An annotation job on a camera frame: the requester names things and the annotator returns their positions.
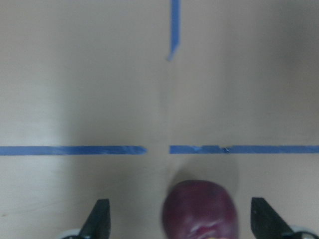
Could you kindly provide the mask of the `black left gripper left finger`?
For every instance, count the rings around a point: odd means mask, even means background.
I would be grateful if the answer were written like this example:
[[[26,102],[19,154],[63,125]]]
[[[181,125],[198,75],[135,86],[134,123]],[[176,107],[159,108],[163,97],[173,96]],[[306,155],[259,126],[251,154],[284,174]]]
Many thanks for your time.
[[[111,233],[109,199],[99,199],[79,232],[82,239],[108,239]]]

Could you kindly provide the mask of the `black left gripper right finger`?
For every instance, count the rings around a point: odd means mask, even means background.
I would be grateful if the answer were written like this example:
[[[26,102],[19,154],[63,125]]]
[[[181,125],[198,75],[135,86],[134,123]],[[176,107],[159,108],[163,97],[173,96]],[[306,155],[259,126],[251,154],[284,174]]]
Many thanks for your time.
[[[290,226],[262,197],[251,199],[251,231],[256,239],[297,239]]]

